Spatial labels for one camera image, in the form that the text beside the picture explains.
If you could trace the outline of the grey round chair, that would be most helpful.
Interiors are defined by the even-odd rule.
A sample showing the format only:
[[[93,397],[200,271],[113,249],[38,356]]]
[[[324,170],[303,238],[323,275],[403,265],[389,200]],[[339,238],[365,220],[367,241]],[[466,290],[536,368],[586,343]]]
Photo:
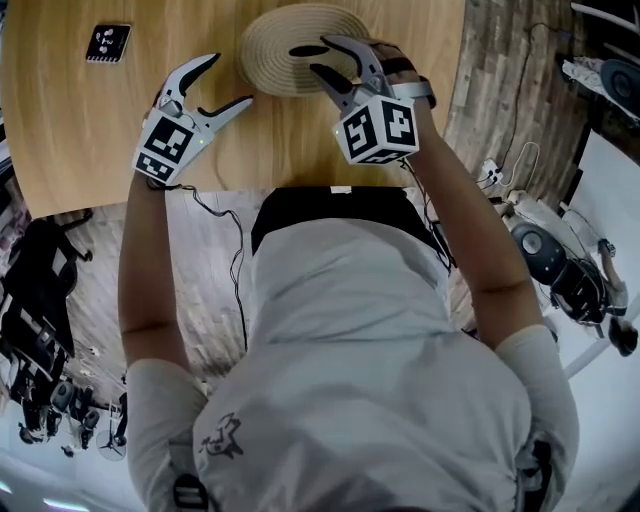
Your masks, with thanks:
[[[609,102],[640,122],[640,67],[619,59],[603,60],[601,78]]]

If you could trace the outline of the person's white shirt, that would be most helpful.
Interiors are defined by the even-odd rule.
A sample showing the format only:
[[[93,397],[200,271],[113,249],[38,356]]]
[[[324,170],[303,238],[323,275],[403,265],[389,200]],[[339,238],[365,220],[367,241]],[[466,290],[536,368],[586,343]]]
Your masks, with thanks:
[[[450,324],[433,250],[324,219],[268,234],[244,358],[206,396],[160,360],[127,373],[129,470],[149,512],[199,479],[209,512],[551,511],[579,439],[543,325],[489,348]]]

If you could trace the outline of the black printed card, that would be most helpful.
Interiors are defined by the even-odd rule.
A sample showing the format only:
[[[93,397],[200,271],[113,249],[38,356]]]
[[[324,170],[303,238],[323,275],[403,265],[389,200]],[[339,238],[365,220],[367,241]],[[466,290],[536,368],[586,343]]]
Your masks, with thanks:
[[[98,24],[94,27],[85,59],[91,63],[121,61],[131,35],[130,24]]]

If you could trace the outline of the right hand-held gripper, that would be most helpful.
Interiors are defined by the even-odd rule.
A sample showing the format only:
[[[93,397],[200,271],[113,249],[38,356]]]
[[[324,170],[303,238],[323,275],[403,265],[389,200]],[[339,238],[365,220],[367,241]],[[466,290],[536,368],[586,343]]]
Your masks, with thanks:
[[[419,151],[415,101],[436,106],[430,82],[390,84],[380,61],[365,39],[326,35],[321,41],[351,57],[361,85],[354,85],[333,68],[314,63],[310,71],[340,110],[335,138],[350,164],[390,164]]]

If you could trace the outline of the person's right hand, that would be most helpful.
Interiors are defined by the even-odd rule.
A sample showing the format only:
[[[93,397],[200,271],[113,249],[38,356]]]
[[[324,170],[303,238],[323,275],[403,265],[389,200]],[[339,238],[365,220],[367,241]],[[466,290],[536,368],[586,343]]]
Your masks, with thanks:
[[[369,46],[380,61],[391,85],[421,81],[413,63],[397,46],[385,41],[370,41]]]

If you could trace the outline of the person's black trousers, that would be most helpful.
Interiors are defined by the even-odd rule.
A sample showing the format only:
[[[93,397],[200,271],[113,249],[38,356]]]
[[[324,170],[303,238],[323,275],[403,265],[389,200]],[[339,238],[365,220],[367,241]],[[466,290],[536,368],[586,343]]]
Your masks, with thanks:
[[[394,227],[427,244],[437,254],[444,253],[399,187],[353,187],[348,193],[334,193],[329,187],[277,188],[258,211],[251,231],[252,251],[256,252],[272,232],[322,219],[353,219]]]

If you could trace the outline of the person's left forearm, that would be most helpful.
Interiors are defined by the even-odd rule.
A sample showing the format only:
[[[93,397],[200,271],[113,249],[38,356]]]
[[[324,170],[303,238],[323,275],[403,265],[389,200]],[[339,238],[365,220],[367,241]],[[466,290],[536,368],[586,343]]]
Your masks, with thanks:
[[[165,192],[136,172],[129,189],[119,259],[121,334],[177,323]]]

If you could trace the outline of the black equipment case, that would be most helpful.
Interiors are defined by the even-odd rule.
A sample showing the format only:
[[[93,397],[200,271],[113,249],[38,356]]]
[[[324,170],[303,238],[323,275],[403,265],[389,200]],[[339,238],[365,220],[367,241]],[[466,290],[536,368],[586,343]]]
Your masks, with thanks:
[[[576,323],[599,325],[607,315],[626,314],[627,305],[614,303],[613,286],[586,259],[566,259],[549,272],[546,280],[552,305]]]

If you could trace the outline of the black round stool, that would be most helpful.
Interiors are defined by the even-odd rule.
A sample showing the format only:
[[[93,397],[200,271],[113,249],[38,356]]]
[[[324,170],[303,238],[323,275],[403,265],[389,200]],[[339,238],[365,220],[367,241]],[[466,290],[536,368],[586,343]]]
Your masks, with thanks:
[[[531,277],[552,286],[567,263],[564,247],[548,231],[533,223],[519,223],[512,230]]]

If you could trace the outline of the woven basket lid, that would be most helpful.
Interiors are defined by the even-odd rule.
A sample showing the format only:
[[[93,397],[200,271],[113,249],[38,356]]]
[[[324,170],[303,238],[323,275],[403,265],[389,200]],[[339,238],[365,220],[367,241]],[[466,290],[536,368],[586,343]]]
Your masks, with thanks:
[[[331,4],[291,4],[255,19],[242,35],[238,62],[243,79],[261,93],[281,98],[308,97],[323,91],[310,66],[329,66],[356,77],[356,63],[327,46],[322,38],[366,38],[369,30],[350,10]]]

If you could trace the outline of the patterned cloth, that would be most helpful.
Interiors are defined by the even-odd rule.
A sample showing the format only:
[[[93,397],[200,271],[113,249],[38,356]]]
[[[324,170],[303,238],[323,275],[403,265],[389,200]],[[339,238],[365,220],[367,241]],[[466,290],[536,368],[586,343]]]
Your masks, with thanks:
[[[576,56],[572,61],[565,60],[562,72],[571,80],[583,85],[597,94],[604,94],[605,89],[601,78],[604,61],[599,58]]]

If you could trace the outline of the black harness buckle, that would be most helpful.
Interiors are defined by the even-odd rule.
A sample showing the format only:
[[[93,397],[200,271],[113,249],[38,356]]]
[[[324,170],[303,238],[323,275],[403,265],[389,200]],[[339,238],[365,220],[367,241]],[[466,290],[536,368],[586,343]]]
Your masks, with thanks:
[[[209,512],[209,497],[198,478],[178,476],[173,485],[173,501],[179,512]]]

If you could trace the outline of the person's right forearm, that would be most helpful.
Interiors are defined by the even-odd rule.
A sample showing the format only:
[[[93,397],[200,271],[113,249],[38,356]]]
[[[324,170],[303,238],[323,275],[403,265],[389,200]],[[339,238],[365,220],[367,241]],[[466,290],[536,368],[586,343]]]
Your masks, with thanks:
[[[415,102],[420,151],[411,165],[432,200],[450,251],[476,305],[540,313],[525,262],[488,198],[435,127],[429,103]]]

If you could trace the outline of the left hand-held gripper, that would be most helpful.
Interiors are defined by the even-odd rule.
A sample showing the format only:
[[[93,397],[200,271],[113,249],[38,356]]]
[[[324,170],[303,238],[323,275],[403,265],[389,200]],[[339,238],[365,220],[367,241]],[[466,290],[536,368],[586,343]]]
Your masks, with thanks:
[[[179,174],[208,144],[208,132],[219,131],[253,103],[242,96],[214,112],[185,108],[191,85],[220,58],[219,53],[196,57],[174,69],[166,78],[158,102],[143,122],[132,168],[162,185],[173,185]]]

